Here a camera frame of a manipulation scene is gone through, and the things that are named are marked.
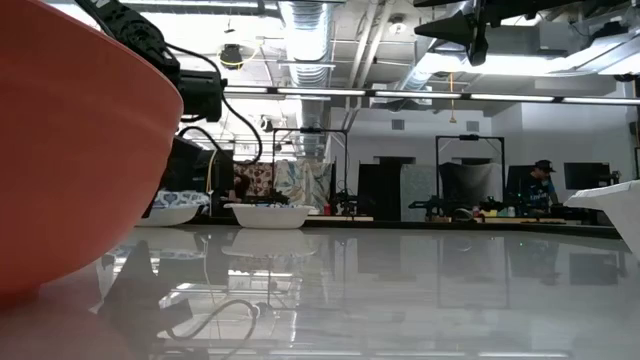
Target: man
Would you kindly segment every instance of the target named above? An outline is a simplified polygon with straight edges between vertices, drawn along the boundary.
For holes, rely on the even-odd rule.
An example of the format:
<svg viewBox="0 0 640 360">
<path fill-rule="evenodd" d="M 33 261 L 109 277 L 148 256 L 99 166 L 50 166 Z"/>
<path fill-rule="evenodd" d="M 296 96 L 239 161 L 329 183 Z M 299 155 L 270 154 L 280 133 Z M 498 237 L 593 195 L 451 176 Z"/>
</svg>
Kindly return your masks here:
<svg viewBox="0 0 640 360">
<path fill-rule="evenodd" d="M 540 160 L 534 165 L 533 171 L 522 180 L 521 192 L 527 204 L 537 212 L 549 210 L 549 200 L 559 204 L 558 195 L 551 182 L 551 173 L 555 172 L 549 160 Z"/>
</svg>

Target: ceiling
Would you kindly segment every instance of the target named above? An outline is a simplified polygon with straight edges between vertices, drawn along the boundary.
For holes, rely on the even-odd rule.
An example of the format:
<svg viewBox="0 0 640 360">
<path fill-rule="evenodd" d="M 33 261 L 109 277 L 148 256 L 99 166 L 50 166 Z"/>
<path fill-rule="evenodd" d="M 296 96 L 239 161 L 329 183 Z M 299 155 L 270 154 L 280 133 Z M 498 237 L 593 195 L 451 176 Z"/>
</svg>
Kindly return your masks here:
<svg viewBox="0 0 640 360">
<path fill-rule="evenodd" d="M 139 0 L 145 3 L 157 0 Z M 334 5 L 331 19 L 331 54 L 330 62 L 335 65 L 330 75 L 331 87 L 344 87 L 348 82 L 352 70 L 354 57 L 358 47 L 358 28 L 365 15 L 370 0 L 348 0 L 344 4 Z M 411 0 L 389 0 L 392 3 L 392 14 L 404 16 L 402 23 L 406 30 L 393 33 L 388 30 L 390 23 L 376 24 L 372 29 L 370 39 L 373 38 L 378 26 L 384 27 L 379 47 L 375 51 L 375 60 L 367 74 L 365 87 L 373 84 L 393 84 L 400 81 L 411 69 L 415 62 L 416 35 L 413 28 L 437 19 L 445 14 L 446 8 L 416 9 Z M 47 0 L 60 10 L 76 17 L 88 24 L 96 26 L 92 19 L 78 8 L 72 0 Z M 549 18 L 554 22 L 566 23 L 576 16 L 575 6 L 565 6 L 538 13 L 536 19 L 528 21 L 523 17 L 504 20 L 504 24 L 521 26 L 539 26 L 541 20 Z M 160 28 L 165 39 L 178 46 L 196 51 L 218 61 L 218 55 L 224 44 L 240 44 L 245 64 L 241 69 L 225 71 L 223 76 L 230 84 L 237 85 L 277 85 L 290 86 L 289 68 L 278 61 L 287 59 L 287 29 L 283 21 L 276 17 L 250 17 L 234 15 L 212 15 L 204 11 L 187 13 L 182 10 L 166 13 L 143 12 L 151 22 Z M 199 59 L 177 54 L 183 68 L 209 70 L 207 64 Z M 558 95 L 593 95 L 603 96 L 615 90 L 615 81 L 611 76 L 589 75 L 572 77 L 532 77 L 509 76 L 493 74 L 473 74 L 455 72 L 452 74 L 434 74 L 427 83 L 437 91 L 487 92 L 487 93 L 527 93 Z M 245 114 L 250 121 L 259 124 L 265 116 L 278 121 L 281 125 L 297 126 L 296 110 L 299 100 L 231 100 L 237 109 Z M 332 102 L 332 106 L 344 106 L 340 102 Z M 429 106 L 434 113 L 451 109 L 450 100 L 434 100 Z M 455 103 L 456 110 L 479 110 L 483 116 L 492 116 L 505 108 L 502 103 L 489 102 L 461 102 Z M 227 114 L 218 124 L 205 125 L 219 138 L 251 137 L 251 133 L 233 115 Z M 271 139 L 271 134 L 264 134 L 265 139 Z"/>
</svg>

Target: orange bowl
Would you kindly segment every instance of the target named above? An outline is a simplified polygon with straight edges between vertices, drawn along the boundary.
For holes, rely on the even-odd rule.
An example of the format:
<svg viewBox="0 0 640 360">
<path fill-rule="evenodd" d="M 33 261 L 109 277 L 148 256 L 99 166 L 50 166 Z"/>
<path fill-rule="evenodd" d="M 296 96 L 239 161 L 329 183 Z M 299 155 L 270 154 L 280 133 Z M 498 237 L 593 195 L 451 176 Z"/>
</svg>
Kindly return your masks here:
<svg viewBox="0 0 640 360">
<path fill-rule="evenodd" d="M 0 300 L 114 246 L 157 189 L 182 99 L 150 64 L 38 0 L 0 22 Z"/>
</svg>

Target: patterned fabric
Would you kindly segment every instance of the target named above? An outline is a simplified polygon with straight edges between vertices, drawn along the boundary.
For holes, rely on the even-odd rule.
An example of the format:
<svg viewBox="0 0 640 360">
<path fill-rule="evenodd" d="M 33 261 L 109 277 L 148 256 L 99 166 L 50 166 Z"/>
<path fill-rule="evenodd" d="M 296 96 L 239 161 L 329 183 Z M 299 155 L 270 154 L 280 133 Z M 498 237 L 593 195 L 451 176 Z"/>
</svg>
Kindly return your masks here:
<svg viewBox="0 0 640 360">
<path fill-rule="evenodd" d="M 310 160 L 278 161 L 276 191 L 289 198 L 290 205 L 309 205 L 322 209 L 328 203 L 331 164 Z"/>
<path fill-rule="evenodd" d="M 207 204 L 209 204 L 209 197 L 203 193 L 159 190 L 153 200 L 153 209 L 194 207 Z"/>
<path fill-rule="evenodd" d="M 233 165 L 236 173 L 244 174 L 251 180 L 248 196 L 268 196 L 271 190 L 271 164 Z"/>
<path fill-rule="evenodd" d="M 404 222 L 423 222 L 424 209 L 409 209 L 414 201 L 426 201 L 436 194 L 436 167 L 403 165 L 400 170 L 401 219 Z"/>
</svg>

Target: white wall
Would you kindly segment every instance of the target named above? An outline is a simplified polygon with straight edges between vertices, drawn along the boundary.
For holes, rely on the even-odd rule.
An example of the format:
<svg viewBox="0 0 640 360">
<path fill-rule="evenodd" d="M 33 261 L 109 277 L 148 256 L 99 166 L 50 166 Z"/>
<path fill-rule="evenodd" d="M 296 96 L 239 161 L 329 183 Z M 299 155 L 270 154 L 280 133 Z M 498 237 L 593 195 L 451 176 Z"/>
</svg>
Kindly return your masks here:
<svg viewBox="0 0 640 360">
<path fill-rule="evenodd" d="M 622 84 L 612 97 L 624 97 Z M 492 119 L 495 135 L 505 136 L 507 164 L 528 165 L 548 159 L 560 201 L 574 191 L 564 182 L 565 162 L 609 162 L 622 172 L 621 181 L 634 177 L 634 139 L 627 119 L 634 108 L 620 106 L 518 104 Z"/>
<path fill-rule="evenodd" d="M 341 109 L 332 111 L 332 127 L 338 128 L 342 121 Z M 349 173 L 348 187 L 354 193 L 358 191 L 359 164 L 373 164 L 374 157 L 401 156 L 415 157 L 416 164 L 435 165 L 436 135 L 468 134 L 466 121 L 480 121 L 480 135 L 491 135 L 491 119 L 484 118 L 480 111 L 457 111 L 457 123 L 449 122 L 450 111 L 433 114 L 431 111 L 401 111 L 391 113 L 386 110 L 362 110 L 349 133 Z M 404 119 L 405 131 L 391 130 L 391 119 Z M 440 141 L 440 148 L 447 140 Z M 337 180 L 344 179 L 344 148 L 335 141 L 328 145 L 329 158 L 337 158 Z M 453 140 L 440 152 L 440 163 L 457 157 L 495 158 L 500 156 L 486 142 L 460 142 Z"/>
</svg>

